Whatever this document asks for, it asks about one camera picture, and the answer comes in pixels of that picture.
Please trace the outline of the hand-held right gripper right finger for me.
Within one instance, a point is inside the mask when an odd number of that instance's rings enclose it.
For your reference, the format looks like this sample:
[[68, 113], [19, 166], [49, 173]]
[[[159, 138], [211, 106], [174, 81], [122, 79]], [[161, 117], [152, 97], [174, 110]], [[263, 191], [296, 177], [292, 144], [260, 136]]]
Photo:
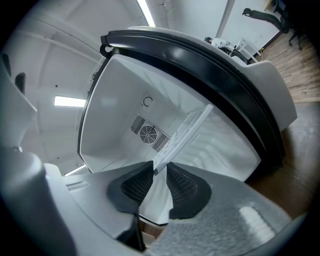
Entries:
[[173, 207], [148, 256], [242, 256], [280, 233], [291, 217], [235, 178], [169, 163]]

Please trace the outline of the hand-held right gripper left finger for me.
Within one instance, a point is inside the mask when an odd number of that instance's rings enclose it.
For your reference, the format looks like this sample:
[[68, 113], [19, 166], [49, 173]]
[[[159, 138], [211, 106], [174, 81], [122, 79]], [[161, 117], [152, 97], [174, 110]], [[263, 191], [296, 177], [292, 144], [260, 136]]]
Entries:
[[107, 171], [70, 175], [64, 184], [82, 211], [112, 238], [128, 238], [154, 178], [153, 161]]

